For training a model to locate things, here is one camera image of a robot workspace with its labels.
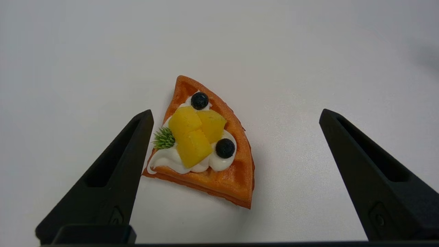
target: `whipped cream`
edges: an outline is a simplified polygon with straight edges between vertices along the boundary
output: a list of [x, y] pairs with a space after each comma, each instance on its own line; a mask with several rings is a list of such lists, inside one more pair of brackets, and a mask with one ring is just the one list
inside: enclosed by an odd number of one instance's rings
[[[179, 107], [191, 106], [191, 99], [192, 99], [192, 96], [187, 98], [186, 102], [181, 104]], [[211, 106], [212, 106], [212, 104], [209, 103], [205, 108], [201, 109], [200, 111], [207, 111], [210, 109]], [[171, 119], [171, 117], [169, 117], [165, 121], [165, 123], [163, 124], [163, 127], [169, 127], [169, 119]], [[224, 138], [230, 139], [233, 142], [233, 144], [235, 144], [235, 147], [236, 147], [235, 151], [234, 151], [233, 155], [229, 158], [224, 159], [224, 158], [219, 157], [216, 154], [216, 152], [215, 152], [216, 142], [214, 142], [211, 144], [213, 152], [211, 154], [209, 154], [200, 163], [187, 169], [184, 167], [183, 162], [181, 161], [180, 155], [178, 154], [177, 148], [176, 148], [177, 142], [175, 142], [174, 146], [172, 146], [168, 149], [159, 149], [159, 150], [157, 150], [157, 152], [155, 152], [155, 154], [152, 156], [151, 160], [149, 161], [147, 171], [149, 174], [156, 174], [156, 172], [153, 171], [152, 168], [159, 167], [159, 166], [167, 166], [167, 167], [171, 168], [172, 170], [174, 170], [175, 172], [180, 173], [180, 174], [186, 174], [190, 171], [197, 172], [197, 173], [204, 172], [209, 167], [211, 167], [214, 171], [223, 171], [223, 170], [229, 168], [229, 166], [233, 163], [233, 160], [235, 159], [235, 155], [236, 155], [237, 145], [236, 145], [235, 138], [232, 136], [232, 134], [230, 134], [226, 130], [223, 130], [223, 136], [221, 138], [222, 139], [224, 139]]]

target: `white table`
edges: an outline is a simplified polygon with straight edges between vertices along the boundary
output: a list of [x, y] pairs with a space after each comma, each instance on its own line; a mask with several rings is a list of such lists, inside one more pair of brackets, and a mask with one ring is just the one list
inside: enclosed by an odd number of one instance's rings
[[366, 239], [319, 116], [344, 115], [439, 190], [438, 12], [411, 0], [1, 1], [0, 246], [37, 246], [36, 225], [135, 114], [159, 125], [180, 74], [246, 128], [252, 209], [142, 177], [138, 243]]

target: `mango chunk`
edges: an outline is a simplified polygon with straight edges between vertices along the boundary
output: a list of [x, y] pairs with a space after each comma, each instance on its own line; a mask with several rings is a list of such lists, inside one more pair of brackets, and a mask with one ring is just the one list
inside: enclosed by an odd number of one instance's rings
[[210, 143], [217, 142], [223, 136], [226, 119], [213, 110], [198, 111], [198, 117], [202, 122], [201, 130], [206, 135]]
[[212, 146], [201, 129], [186, 133], [177, 142], [177, 152], [187, 169], [200, 163], [212, 151]]
[[169, 120], [169, 129], [177, 143], [188, 132], [200, 129], [201, 125], [201, 120], [192, 106], [179, 107]]

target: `waffle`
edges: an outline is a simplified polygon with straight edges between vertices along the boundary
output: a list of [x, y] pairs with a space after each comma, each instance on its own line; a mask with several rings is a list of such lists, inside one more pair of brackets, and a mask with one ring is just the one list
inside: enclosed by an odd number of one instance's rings
[[227, 104], [220, 97], [207, 89], [201, 83], [186, 77], [179, 76], [175, 84], [175, 91], [172, 101], [166, 111], [163, 123], [174, 114], [176, 109], [186, 101], [188, 97], [201, 91], [209, 97], [210, 109], [221, 114], [226, 120], [225, 130], [230, 132], [236, 140], [236, 155], [229, 168], [215, 172], [210, 167], [201, 173], [189, 172], [179, 174], [166, 166], [152, 168], [156, 174], [149, 174], [147, 168], [143, 171], [143, 176], [149, 178], [159, 178], [170, 182], [184, 185], [193, 189], [204, 191], [212, 196], [225, 198], [226, 200], [250, 209], [252, 205], [252, 193], [255, 187], [252, 151], [244, 128], [241, 122]]

